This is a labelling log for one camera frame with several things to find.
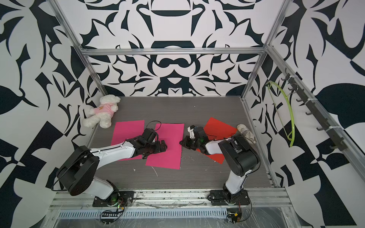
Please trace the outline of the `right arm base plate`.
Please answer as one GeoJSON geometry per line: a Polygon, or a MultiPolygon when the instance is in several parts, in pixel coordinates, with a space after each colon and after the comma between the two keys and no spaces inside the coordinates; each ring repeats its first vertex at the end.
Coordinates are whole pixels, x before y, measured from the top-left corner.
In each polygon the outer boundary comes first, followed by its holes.
{"type": "Polygon", "coordinates": [[[228,190],[211,190],[207,196],[207,200],[213,206],[225,205],[250,205],[251,200],[246,190],[241,190],[236,194],[231,194],[228,190]]]}

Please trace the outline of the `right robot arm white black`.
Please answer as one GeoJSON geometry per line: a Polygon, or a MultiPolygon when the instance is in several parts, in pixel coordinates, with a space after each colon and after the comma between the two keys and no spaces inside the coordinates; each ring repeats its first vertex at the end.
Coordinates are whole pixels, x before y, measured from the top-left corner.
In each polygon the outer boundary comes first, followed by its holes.
{"type": "Polygon", "coordinates": [[[260,155],[253,149],[256,139],[251,130],[244,124],[237,125],[238,134],[220,140],[210,140],[202,127],[188,127],[189,135],[179,144],[190,150],[198,150],[205,155],[223,155],[230,174],[222,191],[211,191],[207,199],[214,205],[249,204],[247,191],[243,185],[249,174],[256,172],[261,165],[260,155]]]}

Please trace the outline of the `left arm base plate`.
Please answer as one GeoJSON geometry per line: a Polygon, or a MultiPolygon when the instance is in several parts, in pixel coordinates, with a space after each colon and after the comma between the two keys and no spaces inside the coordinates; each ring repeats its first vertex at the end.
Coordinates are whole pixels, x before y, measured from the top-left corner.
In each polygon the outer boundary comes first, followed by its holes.
{"type": "Polygon", "coordinates": [[[133,203],[134,194],[134,191],[114,191],[106,199],[95,197],[92,206],[95,208],[127,206],[128,204],[133,203]]]}

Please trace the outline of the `magenta paper sheet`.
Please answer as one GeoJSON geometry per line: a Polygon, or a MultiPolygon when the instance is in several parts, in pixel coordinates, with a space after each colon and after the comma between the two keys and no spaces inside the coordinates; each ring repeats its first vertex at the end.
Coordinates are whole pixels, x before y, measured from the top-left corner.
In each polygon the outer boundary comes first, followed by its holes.
{"type": "Polygon", "coordinates": [[[144,120],[116,122],[111,145],[123,143],[126,139],[135,138],[144,132],[144,120]]]}
{"type": "Polygon", "coordinates": [[[167,149],[163,153],[148,156],[146,166],[179,170],[181,165],[183,140],[183,123],[157,123],[155,130],[158,133],[159,141],[165,141],[167,149]]]}

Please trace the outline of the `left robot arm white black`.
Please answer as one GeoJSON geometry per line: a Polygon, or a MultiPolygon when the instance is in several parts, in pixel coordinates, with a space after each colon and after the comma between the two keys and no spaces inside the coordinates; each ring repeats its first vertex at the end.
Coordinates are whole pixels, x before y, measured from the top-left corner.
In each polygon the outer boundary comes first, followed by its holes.
{"type": "Polygon", "coordinates": [[[89,149],[80,146],[57,171],[57,181],[71,196],[87,193],[108,206],[114,206],[121,200],[119,190],[112,182],[96,177],[96,171],[115,161],[139,155],[146,159],[166,151],[166,142],[160,141],[157,132],[151,128],[144,129],[142,135],[109,147],[89,149]]]}

